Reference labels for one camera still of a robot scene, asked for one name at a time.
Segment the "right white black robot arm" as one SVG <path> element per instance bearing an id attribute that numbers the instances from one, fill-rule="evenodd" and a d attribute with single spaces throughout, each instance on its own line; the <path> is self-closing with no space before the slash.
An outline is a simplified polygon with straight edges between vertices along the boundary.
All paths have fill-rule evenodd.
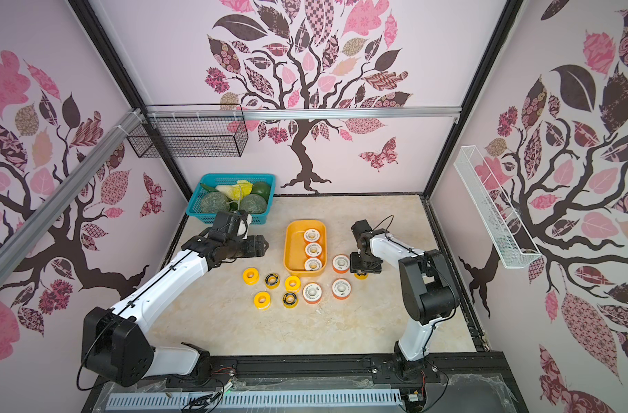
<path id="1" fill-rule="evenodd" d="M 377 275 L 385 264 L 399 272 L 403 305 L 409 322 L 396 342 L 396 373 L 406 376 L 433 365 L 427 359 L 434 332 L 455 316 L 459 307 L 451 267 L 438 250 L 424 251 L 400 241 L 367 220 L 355 222 L 351 231 L 357 250 L 350 254 L 350 271 L 358 277 Z"/>

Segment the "yellow plastic storage box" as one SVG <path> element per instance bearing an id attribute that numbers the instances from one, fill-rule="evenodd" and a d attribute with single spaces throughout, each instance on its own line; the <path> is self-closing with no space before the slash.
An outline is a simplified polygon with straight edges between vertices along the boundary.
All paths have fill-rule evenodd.
<path id="1" fill-rule="evenodd" d="M 289 275 L 322 275 L 328 258 L 327 228 L 322 221 L 295 220 L 288 225 L 283 263 Z"/>

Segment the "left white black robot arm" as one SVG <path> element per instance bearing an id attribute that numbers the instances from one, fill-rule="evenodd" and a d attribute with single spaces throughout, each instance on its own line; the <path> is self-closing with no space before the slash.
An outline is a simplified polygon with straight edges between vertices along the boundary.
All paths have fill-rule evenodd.
<path id="1" fill-rule="evenodd" d="M 196 280 L 241 258 L 265 256 L 269 244 L 248 232 L 252 215 L 218 213 L 212 226 L 188 239 L 145 285 L 117 304 L 96 307 L 83 321 L 80 368 L 123 387 L 166 377 L 175 387 L 199 387 L 212 378 L 208 351 L 191 343 L 155 346 L 148 334 L 155 321 Z"/>

